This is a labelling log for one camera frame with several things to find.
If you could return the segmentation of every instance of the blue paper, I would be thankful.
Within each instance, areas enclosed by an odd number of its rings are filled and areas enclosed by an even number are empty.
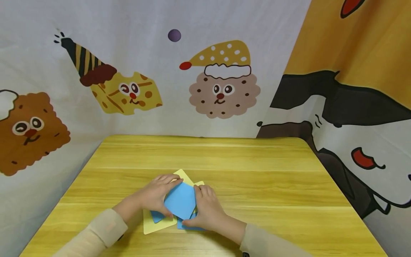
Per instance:
[[[151,216],[153,217],[154,223],[158,223],[165,218],[165,216],[158,211],[151,211]]]
[[[188,220],[196,207],[194,188],[184,182],[177,185],[166,197],[164,206],[178,218]]]
[[[192,220],[192,219],[194,219],[196,216],[197,216],[197,213],[193,213],[193,214],[191,215],[190,219]],[[177,219],[177,228],[178,228],[178,229],[187,229],[187,230],[205,230],[205,229],[202,229],[202,228],[200,228],[200,227],[187,227],[187,226],[184,226],[184,225],[182,224],[182,219],[180,219],[180,218]]]

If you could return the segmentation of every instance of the fabric backdrop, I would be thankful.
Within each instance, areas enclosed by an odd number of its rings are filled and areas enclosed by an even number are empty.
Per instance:
[[[411,252],[410,13],[408,0],[313,0],[257,123],[258,138],[306,140],[390,256]]]
[[[255,138],[309,4],[2,1],[0,256],[110,134]]]

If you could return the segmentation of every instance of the yellow paper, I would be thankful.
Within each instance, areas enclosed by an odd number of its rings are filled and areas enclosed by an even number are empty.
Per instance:
[[[199,181],[197,183],[194,183],[195,185],[204,185],[204,181]]]
[[[191,179],[187,176],[187,174],[182,170],[179,169],[178,171],[174,172],[174,174],[177,174],[180,176],[180,178],[183,178],[183,182],[190,185],[190,186],[194,186],[193,181],[191,181]]]
[[[165,218],[158,223],[154,223],[153,217],[149,210],[143,210],[143,233],[145,235],[159,231],[161,229],[165,229],[167,227],[171,227],[177,224],[177,218],[173,216],[171,218]]]

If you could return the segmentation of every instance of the left hand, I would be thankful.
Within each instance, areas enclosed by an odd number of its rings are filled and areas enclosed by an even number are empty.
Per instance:
[[[173,214],[164,206],[166,194],[178,184],[182,183],[180,176],[176,174],[160,175],[148,183],[139,191],[127,196],[123,201],[113,207],[125,222],[127,222],[136,211],[148,209],[158,211],[166,217]]]

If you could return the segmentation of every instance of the wood grain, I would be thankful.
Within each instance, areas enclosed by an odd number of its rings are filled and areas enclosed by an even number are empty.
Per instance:
[[[386,256],[307,144],[297,138],[116,135],[104,140],[21,256],[51,256],[96,215],[159,174],[211,185],[229,215],[314,256]],[[141,214],[103,256],[241,256],[212,232],[143,235]]]

